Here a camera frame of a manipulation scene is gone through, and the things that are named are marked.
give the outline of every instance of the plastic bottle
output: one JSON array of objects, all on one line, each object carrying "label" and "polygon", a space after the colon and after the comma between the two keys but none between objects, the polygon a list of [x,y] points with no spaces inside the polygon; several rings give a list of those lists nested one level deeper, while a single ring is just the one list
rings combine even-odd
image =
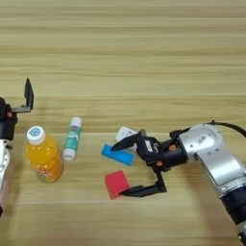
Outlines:
[{"label": "plastic bottle", "polygon": [[28,131],[27,139],[26,156],[36,170],[38,178],[46,183],[57,180],[63,171],[57,141],[39,126]]}]

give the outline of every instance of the glue stick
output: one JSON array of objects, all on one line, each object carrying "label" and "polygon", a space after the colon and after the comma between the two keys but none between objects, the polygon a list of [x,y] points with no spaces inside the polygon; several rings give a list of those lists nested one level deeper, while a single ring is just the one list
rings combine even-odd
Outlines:
[{"label": "glue stick", "polygon": [[65,142],[65,148],[63,151],[64,160],[74,160],[78,148],[78,143],[82,129],[82,118],[72,117],[69,127],[69,132]]}]

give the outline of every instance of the bottle label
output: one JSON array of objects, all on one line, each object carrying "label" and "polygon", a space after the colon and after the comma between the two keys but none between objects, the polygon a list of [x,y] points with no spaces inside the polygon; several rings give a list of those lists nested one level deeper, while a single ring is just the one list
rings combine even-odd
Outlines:
[{"label": "bottle label", "polygon": [[46,183],[54,182],[62,174],[63,170],[60,155],[57,154],[53,160],[45,165],[36,165],[35,170],[40,181]]}]

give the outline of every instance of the black cable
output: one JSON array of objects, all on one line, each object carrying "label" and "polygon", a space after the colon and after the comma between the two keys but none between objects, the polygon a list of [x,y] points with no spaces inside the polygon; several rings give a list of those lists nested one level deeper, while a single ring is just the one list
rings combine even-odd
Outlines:
[{"label": "black cable", "polygon": [[238,133],[242,134],[244,137],[246,137],[246,131],[234,124],[230,124],[230,123],[224,123],[224,122],[215,122],[214,120],[212,120],[210,123],[208,123],[210,125],[218,125],[218,126],[224,126],[224,127],[228,127],[231,128],[235,131],[237,131]]}]

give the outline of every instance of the white glue stick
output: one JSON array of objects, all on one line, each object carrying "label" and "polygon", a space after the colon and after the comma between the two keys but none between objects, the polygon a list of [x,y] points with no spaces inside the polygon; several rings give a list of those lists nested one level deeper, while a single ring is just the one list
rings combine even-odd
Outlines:
[{"label": "white glue stick", "polygon": [[82,129],[82,118],[72,117],[69,132],[65,142],[65,148],[63,151],[64,160],[74,160],[78,149],[78,143],[80,140]]},{"label": "white glue stick", "polygon": [[[116,140],[116,142],[119,142],[127,136],[136,135],[136,134],[137,134],[137,132],[135,130],[132,130],[128,127],[121,127],[119,132],[117,133],[117,135],[115,137],[115,140]],[[136,151],[136,144],[131,149],[133,151]]]}]

